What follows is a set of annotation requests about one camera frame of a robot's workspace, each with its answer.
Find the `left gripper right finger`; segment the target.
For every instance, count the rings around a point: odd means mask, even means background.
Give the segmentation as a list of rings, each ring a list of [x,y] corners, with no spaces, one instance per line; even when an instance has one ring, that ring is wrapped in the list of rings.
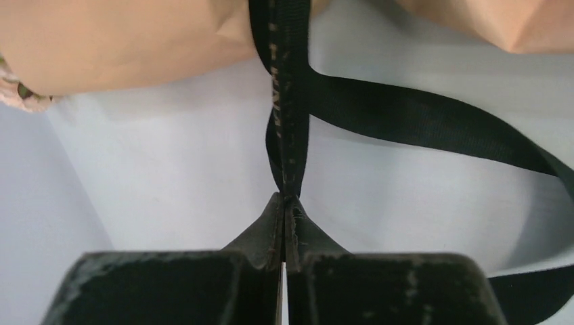
[[[284,202],[291,324],[505,324],[478,265],[452,253],[346,251]]]

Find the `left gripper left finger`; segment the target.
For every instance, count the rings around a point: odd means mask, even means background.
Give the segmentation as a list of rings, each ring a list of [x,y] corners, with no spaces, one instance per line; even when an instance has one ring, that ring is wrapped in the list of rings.
[[[282,197],[217,251],[106,251],[69,269],[44,324],[280,324]]]

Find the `black ribbon with gold text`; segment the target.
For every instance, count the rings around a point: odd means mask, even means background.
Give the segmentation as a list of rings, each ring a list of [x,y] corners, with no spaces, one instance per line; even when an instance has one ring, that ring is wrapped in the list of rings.
[[[557,177],[573,193],[573,170],[500,118],[442,95],[320,74],[309,65],[309,1],[268,1],[255,26],[272,78],[266,146],[284,202],[300,201],[309,119],[374,139],[485,158]],[[539,324],[573,298],[573,266],[486,277],[505,324]]]

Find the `pink fake flower stem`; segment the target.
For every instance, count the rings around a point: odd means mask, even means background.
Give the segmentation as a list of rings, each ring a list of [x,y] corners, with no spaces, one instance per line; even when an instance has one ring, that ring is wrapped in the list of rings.
[[[25,112],[36,113],[46,111],[61,99],[61,96],[39,95],[31,91],[20,82],[5,58],[1,56],[1,101],[4,104]]]

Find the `two-sided peach green wrapping paper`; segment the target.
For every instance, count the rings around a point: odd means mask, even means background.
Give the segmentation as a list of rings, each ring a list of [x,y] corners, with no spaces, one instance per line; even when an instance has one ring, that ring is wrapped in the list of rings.
[[[573,51],[572,1],[400,1],[510,53]],[[2,1],[1,88],[71,95],[146,87],[250,58],[268,1]]]

